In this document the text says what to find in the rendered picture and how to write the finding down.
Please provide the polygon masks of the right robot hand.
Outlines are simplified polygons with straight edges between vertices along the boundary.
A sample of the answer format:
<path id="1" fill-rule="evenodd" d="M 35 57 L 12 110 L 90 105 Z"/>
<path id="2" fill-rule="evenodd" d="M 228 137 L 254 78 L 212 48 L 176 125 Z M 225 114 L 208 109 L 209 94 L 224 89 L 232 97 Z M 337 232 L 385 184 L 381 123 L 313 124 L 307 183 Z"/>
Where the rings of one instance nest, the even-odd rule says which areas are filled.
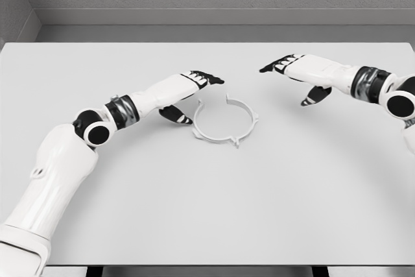
<path id="1" fill-rule="evenodd" d="M 327 58 L 311 54 L 290 54 L 266 65 L 260 73 L 277 72 L 292 80 L 306 82 L 313 88 L 301 102 L 301 106 L 310 106 L 323 101 L 334 86 L 334 72 L 341 65 Z"/>

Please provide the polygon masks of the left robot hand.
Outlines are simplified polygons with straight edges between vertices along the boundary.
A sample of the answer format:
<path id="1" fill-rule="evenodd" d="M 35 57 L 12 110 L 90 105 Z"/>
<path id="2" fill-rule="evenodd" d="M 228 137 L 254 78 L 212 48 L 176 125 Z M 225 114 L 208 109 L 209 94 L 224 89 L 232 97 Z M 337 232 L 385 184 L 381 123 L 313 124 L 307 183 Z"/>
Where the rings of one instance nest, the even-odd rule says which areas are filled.
<path id="1" fill-rule="evenodd" d="M 209 73 L 189 71 L 166 78 L 153 86 L 151 92 L 155 95 L 156 107 L 162 117 L 174 123 L 192 125 L 192 119 L 175 104 L 214 84 L 224 84 L 224 81 Z"/>

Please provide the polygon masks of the white pipe clamp half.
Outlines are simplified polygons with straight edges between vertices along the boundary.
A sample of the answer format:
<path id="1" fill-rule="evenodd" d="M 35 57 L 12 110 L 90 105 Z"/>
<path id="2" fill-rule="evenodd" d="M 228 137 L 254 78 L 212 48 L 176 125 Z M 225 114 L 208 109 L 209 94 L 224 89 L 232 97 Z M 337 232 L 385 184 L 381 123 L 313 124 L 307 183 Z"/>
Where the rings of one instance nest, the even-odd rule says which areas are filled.
<path id="1" fill-rule="evenodd" d="M 259 114 L 256 113 L 249 105 L 247 105 L 244 101 L 240 101 L 238 99 L 231 98 L 230 95 L 226 94 L 226 103 L 234 106 L 238 106 L 246 111 L 246 113 L 250 116 L 251 125 L 249 126 L 248 130 L 239 136 L 228 136 L 225 138 L 225 141 L 231 143 L 236 149 L 239 148 L 242 141 L 247 139 L 250 134 L 254 131 L 254 128 L 259 121 Z"/>
<path id="2" fill-rule="evenodd" d="M 203 108 L 204 108 L 204 102 L 201 99 L 199 99 L 197 109 L 195 110 L 195 114 L 193 116 L 193 134 L 194 134 L 195 138 L 204 140 L 204 141 L 209 142 L 209 143 L 216 143 L 216 144 L 231 143 L 232 145 L 235 146 L 236 145 L 236 140 L 232 136 L 227 136 L 227 137 L 223 137 L 223 138 L 214 138 L 214 137 L 211 137 L 211 136 L 203 133 L 203 131 L 200 129 L 200 127 L 197 123 L 197 118 L 200 115 L 200 112 L 203 110 Z"/>

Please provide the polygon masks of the wide white table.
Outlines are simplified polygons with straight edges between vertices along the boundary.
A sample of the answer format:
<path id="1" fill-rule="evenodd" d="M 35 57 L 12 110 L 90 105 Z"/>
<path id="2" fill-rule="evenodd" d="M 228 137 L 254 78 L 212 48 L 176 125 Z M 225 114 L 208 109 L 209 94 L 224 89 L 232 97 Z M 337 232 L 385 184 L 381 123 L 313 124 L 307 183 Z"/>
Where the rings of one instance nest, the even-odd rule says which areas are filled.
<path id="1" fill-rule="evenodd" d="M 270 62 L 309 53 L 398 75 L 415 71 L 407 43 L 7 43 L 0 52 L 0 223 L 29 183 L 47 133 L 113 95 L 189 70 L 224 80 L 179 103 L 200 128 L 239 148 L 196 139 L 152 112 L 97 152 L 52 238 L 52 265 L 413 265 L 415 156 L 403 122 Z"/>

